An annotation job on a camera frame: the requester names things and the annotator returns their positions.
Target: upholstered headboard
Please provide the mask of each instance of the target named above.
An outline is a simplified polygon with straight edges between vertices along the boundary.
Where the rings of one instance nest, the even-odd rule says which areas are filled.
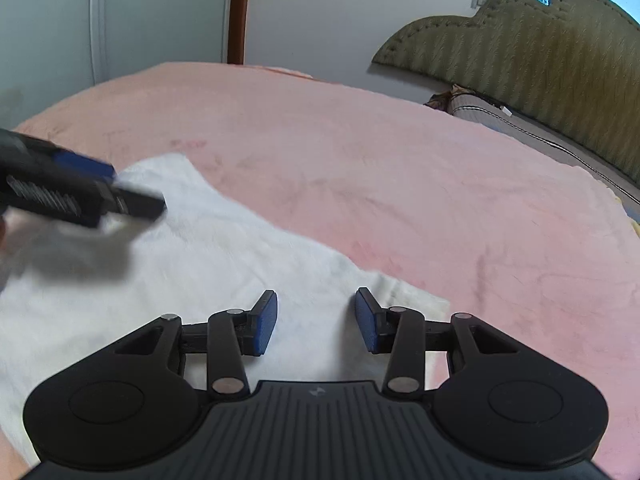
[[[487,94],[640,184],[640,25],[610,0],[549,1],[417,20],[373,61]]]

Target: blue gripper tip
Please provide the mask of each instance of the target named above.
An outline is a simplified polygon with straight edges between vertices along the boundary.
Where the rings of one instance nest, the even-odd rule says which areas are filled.
[[[376,333],[376,318],[371,311],[369,304],[362,294],[356,292],[355,298],[356,321],[360,327],[360,333],[364,339],[364,344],[369,352],[376,352],[378,349],[378,334]]]
[[[68,170],[79,171],[89,176],[99,176],[108,180],[113,180],[116,174],[113,166],[107,162],[66,150],[56,153],[53,156],[53,162]]]
[[[254,338],[256,355],[263,355],[269,344],[271,333],[278,319],[278,297],[272,294],[258,317],[258,326]]]

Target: black gripper base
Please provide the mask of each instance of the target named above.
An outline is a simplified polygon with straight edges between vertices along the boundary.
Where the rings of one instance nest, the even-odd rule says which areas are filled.
[[[415,402],[389,400],[372,382],[262,382],[222,402],[180,449],[119,472],[46,462],[28,480],[605,480],[590,462],[513,471],[458,450]]]

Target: pink blanket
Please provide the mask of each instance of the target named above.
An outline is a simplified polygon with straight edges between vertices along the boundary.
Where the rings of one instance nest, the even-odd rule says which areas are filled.
[[[184,152],[278,226],[482,317],[599,387],[596,462],[640,476],[640,240],[585,171],[424,106],[215,64],[103,84],[20,131],[118,169]]]

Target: wooden door frame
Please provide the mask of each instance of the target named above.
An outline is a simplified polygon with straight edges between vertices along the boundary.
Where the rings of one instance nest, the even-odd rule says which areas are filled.
[[[229,31],[226,62],[244,64],[244,36],[246,33],[246,13],[249,0],[231,0],[229,5]]]

